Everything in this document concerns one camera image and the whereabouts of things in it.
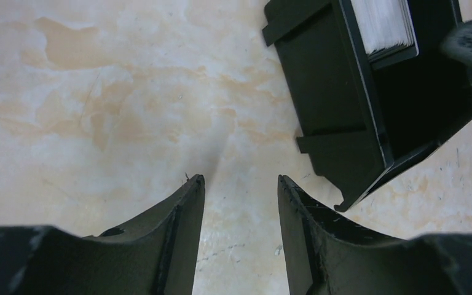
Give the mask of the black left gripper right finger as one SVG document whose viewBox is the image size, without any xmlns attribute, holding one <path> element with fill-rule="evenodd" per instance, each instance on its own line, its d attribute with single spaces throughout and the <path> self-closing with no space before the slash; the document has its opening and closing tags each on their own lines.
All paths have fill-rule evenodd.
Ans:
<svg viewBox="0 0 472 295">
<path fill-rule="evenodd" d="M 381 234 L 285 175 L 277 195 L 291 294 L 472 294 L 472 234 Z"/>
</svg>

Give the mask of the grey credit card stack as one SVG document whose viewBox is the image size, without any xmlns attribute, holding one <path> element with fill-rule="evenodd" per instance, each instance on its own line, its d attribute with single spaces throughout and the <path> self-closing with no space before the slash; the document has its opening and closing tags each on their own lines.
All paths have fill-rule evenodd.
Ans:
<svg viewBox="0 0 472 295">
<path fill-rule="evenodd" d="M 409 3 L 405 0 L 351 0 L 364 49 L 375 60 L 415 44 Z"/>
</svg>

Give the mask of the black plastic card box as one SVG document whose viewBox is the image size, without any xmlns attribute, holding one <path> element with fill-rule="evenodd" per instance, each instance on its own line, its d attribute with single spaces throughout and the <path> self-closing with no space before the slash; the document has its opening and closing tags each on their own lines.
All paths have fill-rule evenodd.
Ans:
<svg viewBox="0 0 472 295">
<path fill-rule="evenodd" d="M 316 175 L 345 212 L 472 119 L 472 69 L 442 53 L 457 1 L 409 1 L 411 48 L 370 61 L 350 1 L 269 1 L 263 37 L 285 74 Z"/>
</svg>

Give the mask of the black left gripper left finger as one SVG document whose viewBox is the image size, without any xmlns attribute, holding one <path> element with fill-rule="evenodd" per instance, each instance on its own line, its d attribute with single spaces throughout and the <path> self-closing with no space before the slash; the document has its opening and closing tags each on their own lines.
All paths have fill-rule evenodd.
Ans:
<svg viewBox="0 0 472 295">
<path fill-rule="evenodd" d="M 0 226 L 0 294 L 190 294 L 205 202 L 195 175 L 101 235 Z"/>
</svg>

